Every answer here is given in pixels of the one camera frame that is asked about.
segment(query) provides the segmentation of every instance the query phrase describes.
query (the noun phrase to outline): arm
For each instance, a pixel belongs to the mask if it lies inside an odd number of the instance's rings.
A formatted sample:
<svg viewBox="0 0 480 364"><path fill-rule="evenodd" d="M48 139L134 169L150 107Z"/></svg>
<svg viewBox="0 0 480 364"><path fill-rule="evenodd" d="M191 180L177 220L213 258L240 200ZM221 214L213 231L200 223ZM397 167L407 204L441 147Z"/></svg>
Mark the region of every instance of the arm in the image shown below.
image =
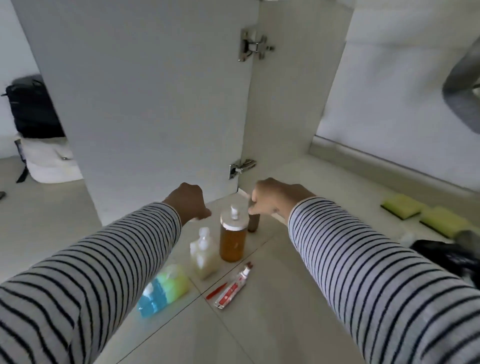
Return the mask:
<svg viewBox="0 0 480 364"><path fill-rule="evenodd" d="M0 358L92 363L166 261L192 218L210 215L183 183L153 203L35 264L0 286Z"/></svg>
<svg viewBox="0 0 480 364"><path fill-rule="evenodd" d="M251 212L269 200L290 216L293 244L367 362L480 362L477 289L333 202L275 182L257 184Z"/></svg>

